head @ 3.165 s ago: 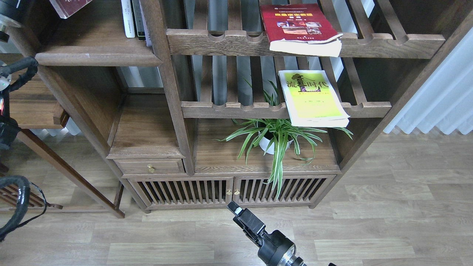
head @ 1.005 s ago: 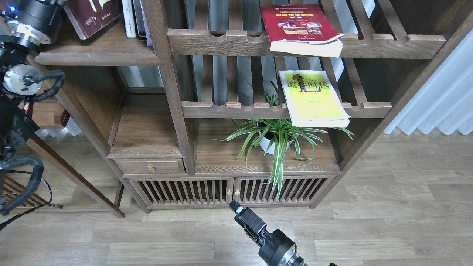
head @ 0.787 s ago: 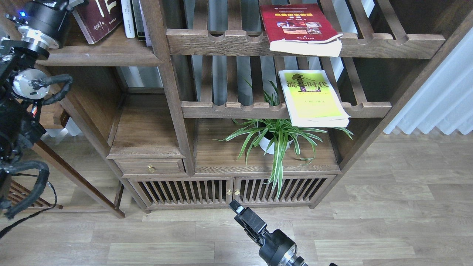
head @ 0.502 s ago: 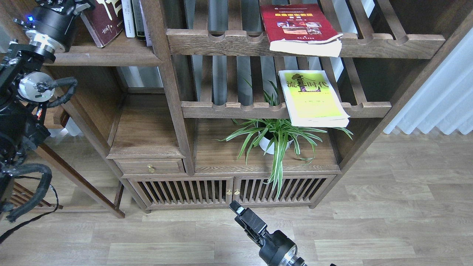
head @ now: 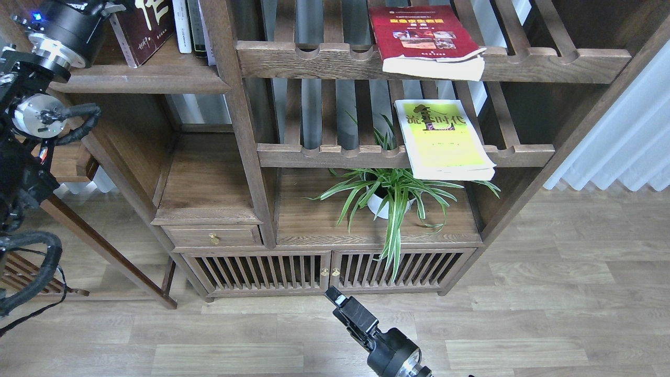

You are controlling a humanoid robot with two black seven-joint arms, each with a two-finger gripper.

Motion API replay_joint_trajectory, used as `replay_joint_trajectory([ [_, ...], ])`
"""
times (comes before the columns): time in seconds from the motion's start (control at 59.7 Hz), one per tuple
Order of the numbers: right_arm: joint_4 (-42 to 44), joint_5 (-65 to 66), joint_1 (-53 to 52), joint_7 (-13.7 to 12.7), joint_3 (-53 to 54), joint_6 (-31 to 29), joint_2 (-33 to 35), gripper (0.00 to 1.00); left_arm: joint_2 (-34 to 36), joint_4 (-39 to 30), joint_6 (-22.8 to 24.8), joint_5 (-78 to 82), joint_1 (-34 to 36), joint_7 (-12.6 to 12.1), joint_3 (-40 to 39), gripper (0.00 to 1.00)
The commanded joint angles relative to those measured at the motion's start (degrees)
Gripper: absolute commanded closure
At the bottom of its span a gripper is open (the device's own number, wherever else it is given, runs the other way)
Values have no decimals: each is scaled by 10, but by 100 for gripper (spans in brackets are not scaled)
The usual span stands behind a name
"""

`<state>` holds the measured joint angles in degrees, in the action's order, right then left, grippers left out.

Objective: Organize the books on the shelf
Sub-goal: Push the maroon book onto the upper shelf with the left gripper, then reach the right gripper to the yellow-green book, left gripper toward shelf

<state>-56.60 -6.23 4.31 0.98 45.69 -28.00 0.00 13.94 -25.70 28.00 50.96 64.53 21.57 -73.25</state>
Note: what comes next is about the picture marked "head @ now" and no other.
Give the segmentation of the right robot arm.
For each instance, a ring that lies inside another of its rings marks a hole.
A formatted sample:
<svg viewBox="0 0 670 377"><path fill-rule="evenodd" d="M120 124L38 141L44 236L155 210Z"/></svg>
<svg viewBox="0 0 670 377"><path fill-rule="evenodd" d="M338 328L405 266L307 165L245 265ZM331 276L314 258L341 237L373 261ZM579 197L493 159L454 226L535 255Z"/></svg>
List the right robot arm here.
<svg viewBox="0 0 670 377"><path fill-rule="evenodd" d="M325 296L337 307L332 314L350 336L369 353L368 366L379 376L433 376L421 365L421 349L397 328L382 332L378 319L354 296L347 297L335 286Z"/></svg>

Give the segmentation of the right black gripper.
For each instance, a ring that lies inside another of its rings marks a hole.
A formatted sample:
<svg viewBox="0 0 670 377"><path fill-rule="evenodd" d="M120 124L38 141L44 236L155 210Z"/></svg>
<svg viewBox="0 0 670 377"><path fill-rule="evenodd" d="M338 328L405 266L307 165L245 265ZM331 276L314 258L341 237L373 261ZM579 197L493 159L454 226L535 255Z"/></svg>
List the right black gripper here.
<svg viewBox="0 0 670 377"><path fill-rule="evenodd" d="M368 366L378 376L421 376L421 350L403 332L390 328L382 332L378 319L356 299L341 293L335 286L325 291L325 297L336 309L333 315L347 328L351 336L369 352Z"/></svg>

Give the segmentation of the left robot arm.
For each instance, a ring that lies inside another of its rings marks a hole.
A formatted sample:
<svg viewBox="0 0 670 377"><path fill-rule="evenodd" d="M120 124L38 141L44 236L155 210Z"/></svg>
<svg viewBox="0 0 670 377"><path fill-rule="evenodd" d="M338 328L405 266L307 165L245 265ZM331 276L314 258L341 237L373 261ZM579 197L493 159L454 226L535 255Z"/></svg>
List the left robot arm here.
<svg viewBox="0 0 670 377"><path fill-rule="evenodd" d="M60 268L55 234L18 229L24 208L38 207L59 185L50 172L55 147L82 139L102 112L94 103L67 107L46 89L53 81L67 83L72 67L91 67L105 21L133 9L132 1L43 1L29 19L12 16L33 48L26 53L9 45L2 52L2 261L26 245L47 250L33 281L12 296L2 293L3 317L45 289Z"/></svg>

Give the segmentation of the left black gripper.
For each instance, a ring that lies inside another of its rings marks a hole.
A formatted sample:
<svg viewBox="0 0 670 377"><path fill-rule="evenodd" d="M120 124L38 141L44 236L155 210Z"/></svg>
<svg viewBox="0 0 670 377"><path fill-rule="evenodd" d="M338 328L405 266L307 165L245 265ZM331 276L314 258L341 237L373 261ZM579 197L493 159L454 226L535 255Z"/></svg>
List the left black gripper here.
<svg viewBox="0 0 670 377"><path fill-rule="evenodd" d="M129 9L127 1L43 1L26 19L12 14L25 29L32 53L65 69L90 68L104 41L104 22Z"/></svg>

